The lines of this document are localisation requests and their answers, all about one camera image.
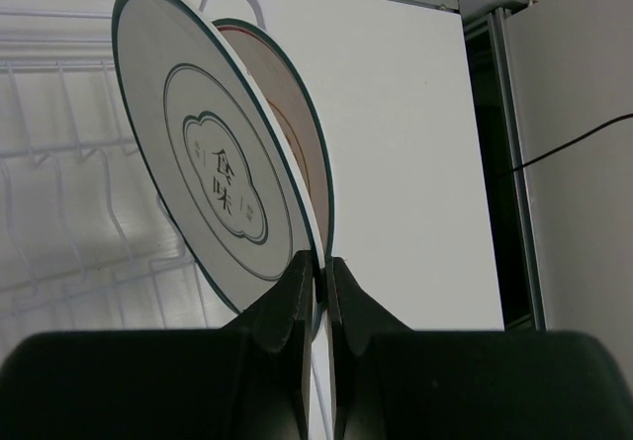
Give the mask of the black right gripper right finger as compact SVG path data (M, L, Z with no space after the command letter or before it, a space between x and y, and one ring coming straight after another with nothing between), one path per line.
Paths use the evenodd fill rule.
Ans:
M337 439L628 439L632 395L577 332L420 331L325 269Z

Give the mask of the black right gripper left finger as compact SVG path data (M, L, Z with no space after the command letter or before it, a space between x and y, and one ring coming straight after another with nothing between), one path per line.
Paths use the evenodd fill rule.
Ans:
M314 263L220 328L45 332L1 367L5 439L305 439Z

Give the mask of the orange sunburst plate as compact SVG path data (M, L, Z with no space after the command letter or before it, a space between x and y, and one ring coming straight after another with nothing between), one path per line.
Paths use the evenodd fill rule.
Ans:
M331 254L334 187L325 135L303 77L282 47L262 28L237 18L214 26L248 68L280 125L306 183L324 254Z

